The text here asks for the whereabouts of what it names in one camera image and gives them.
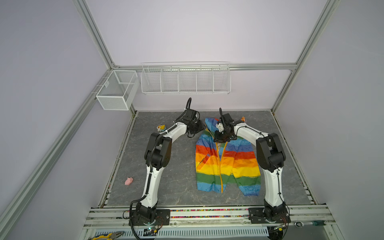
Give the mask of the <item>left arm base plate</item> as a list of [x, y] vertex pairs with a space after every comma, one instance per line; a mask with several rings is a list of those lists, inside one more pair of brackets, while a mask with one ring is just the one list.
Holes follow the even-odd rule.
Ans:
[[133, 210], [132, 217], [130, 218], [129, 225], [136, 226], [168, 226], [171, 219], [170, 209], [156, 209], [147, 210]]

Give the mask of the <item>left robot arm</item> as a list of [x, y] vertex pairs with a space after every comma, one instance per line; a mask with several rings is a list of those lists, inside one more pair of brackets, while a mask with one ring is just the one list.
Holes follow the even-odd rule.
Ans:
[[192, 98], [189, 98], [184, 111], [170, 128], [160, 133], [152, 133], [149, 138], [145, 151], [145, 188], [142, 197], [130, 203], [131, 225], [149, 225], [156, 222], [159, 186], [163, 171], [171, 159], [173, 142], [183, 135], [193, 138], [205, 129], [200, 113], [191, 109], [191, 103]]

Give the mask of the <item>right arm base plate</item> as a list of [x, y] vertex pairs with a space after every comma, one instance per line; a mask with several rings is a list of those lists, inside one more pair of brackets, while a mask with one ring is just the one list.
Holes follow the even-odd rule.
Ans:
[[249, 220], [252, 224], [288, 224], [291, 223], [287, 208], [277, 207], [249, 208]]

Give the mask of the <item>rainbow striped jacket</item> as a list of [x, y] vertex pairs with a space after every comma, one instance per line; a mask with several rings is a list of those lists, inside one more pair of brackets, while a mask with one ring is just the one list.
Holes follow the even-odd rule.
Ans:
[[197, 189], [223, 193], [227, 184], [235, 183], [244, 196], [258, 196], [262, 178], [252, 144], [240, 137], [215, 143], [218, 122], [206, 118], [206, 129], [196, 143]]

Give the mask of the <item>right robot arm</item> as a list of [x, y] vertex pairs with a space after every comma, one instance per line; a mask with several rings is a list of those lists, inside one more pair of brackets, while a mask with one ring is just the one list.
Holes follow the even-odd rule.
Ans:
[[282, 193], [282, 170], [286, 154], [279, 135], [264, 133], [248, 126], [245, 122], [234, 121], [230, 114], [220, 112], [222, 129], [215, 132], [214, 141], [225, 143], [243, 138], [256, 147], [256, 159], [262, 168], [265, 177], [264, 210], [256, 212], [251, 210], [250, 219], [264, 219], [268, 223], [283, 221], [290, 223], [290, 211]]

